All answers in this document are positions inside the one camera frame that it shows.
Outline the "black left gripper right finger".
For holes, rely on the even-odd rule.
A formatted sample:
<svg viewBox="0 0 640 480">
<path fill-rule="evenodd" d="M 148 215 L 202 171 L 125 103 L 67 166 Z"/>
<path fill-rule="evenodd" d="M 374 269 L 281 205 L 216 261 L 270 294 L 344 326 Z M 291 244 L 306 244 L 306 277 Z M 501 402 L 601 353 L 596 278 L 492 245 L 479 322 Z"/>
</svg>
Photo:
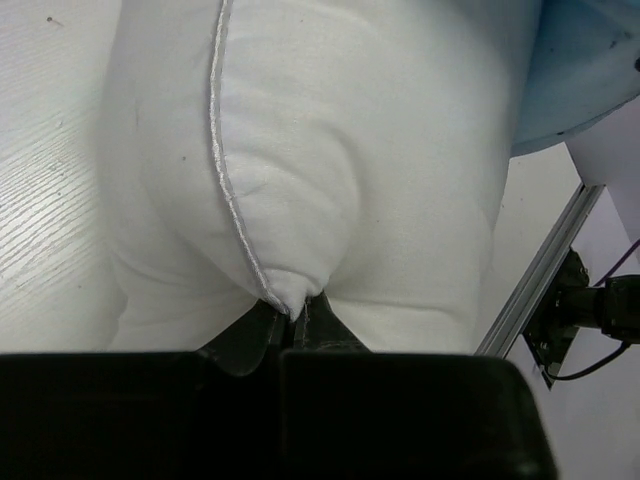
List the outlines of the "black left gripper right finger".
<svg viewBox="0 0 640 480">
<path fill-rule="evenodd" d="M 328 299 L 305 303 L 282 355 L 292 479 L 555 479 L 533 395 L 510 362 L 367 350 Z"/>
</svg>

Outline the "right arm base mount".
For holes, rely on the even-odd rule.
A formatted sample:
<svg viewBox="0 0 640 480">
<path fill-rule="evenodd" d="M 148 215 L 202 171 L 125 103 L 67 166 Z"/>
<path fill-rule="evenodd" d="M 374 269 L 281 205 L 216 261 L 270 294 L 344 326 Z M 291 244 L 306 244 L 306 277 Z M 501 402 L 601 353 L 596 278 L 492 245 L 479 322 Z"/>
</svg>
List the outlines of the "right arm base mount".
<svg viewBox="0 0 640 480">
<path fill-rule="evenodd" d="M 639 343 L 639 276 L 619 275 L 618 261 L 594 285 L 579 254 L 571 249 L 549 290 L 523 331 L 547 387 L 581 379 L 608 365 Z M 560 369 L 581 330 L 617 341 L 611 354 L 573 374 Z"/>
</svg>

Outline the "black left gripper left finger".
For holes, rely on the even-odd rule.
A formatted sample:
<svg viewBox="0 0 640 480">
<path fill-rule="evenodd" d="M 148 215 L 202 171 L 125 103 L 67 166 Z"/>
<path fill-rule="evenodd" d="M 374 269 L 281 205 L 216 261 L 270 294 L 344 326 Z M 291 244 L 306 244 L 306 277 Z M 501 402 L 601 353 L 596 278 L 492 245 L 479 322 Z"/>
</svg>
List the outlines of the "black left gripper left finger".
<svg viewBox="0 0 640 480">
<path fill-rule="evenodd" d="M 287 323 L 260 302 L 195 351 L 3 355 L 2 477 L 275 475 Z"/>
</svg>

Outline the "light blue pillowcase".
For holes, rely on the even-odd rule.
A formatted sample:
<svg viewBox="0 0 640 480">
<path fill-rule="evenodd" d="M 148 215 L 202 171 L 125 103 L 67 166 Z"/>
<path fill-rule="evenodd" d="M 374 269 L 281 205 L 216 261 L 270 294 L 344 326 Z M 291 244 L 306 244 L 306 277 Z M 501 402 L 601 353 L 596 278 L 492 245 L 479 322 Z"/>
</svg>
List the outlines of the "light blue pillowcase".
<svg viewBox="0 0 640 480">
<path fill-rule="evenodd" d="M 511 155 L 552 147 L 639 96 L 639 3 L 545 1 Z"/>
</svg>

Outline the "white pillow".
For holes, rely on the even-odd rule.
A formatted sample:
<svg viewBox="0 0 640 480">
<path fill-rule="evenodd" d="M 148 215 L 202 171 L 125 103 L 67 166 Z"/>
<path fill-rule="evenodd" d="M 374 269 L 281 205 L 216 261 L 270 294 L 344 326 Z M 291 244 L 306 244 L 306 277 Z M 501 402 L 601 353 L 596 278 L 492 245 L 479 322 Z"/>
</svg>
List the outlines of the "white pillow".
<svg viewBox="0 0 640 480">
<path fill-rule="evenodd" d="M 537 1 L 126 1 L 98 181 L 111 348 L 326 295 L 374 351 L 469 353 Z"/>
</svg>

